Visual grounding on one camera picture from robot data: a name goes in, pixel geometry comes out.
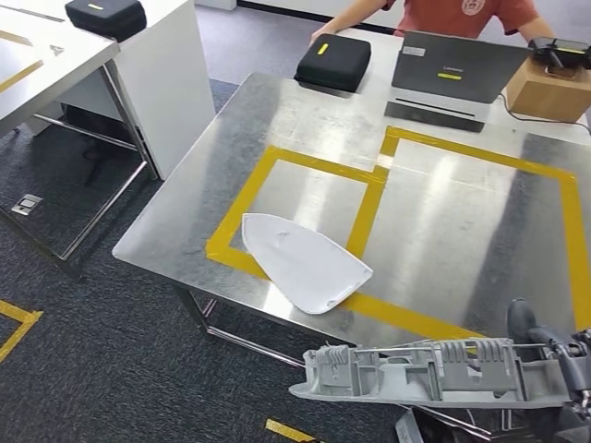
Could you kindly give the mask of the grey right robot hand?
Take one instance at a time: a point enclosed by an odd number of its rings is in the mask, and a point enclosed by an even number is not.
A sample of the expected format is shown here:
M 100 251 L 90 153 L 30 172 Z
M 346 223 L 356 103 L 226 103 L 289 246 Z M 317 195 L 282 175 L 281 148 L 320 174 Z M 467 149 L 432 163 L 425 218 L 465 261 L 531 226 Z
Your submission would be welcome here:
M 568 336 L 540 325 L 522 298 L 508 307 L 506 328 L 523 363 L 545 360 L 547 351 L 557 359 L 570 397 L 559 408 L 525 411 L 531 430 L 541 442 L 589 442 L 590 329 Z

